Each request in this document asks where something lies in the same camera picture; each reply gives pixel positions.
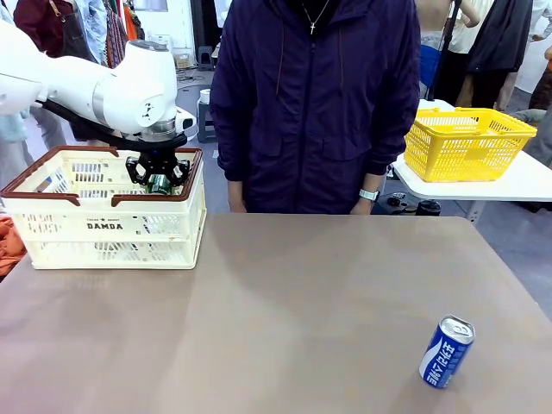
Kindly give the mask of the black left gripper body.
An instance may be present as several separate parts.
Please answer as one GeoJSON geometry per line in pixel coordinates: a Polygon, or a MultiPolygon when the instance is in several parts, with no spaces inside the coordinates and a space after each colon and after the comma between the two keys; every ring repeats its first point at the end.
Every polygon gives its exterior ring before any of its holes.
{"type": "Polygon", "coordinates": [[[173,149],[157,149],[141,152],[139,165],[149,174],[170,174],[177,165],[173,149]]]}

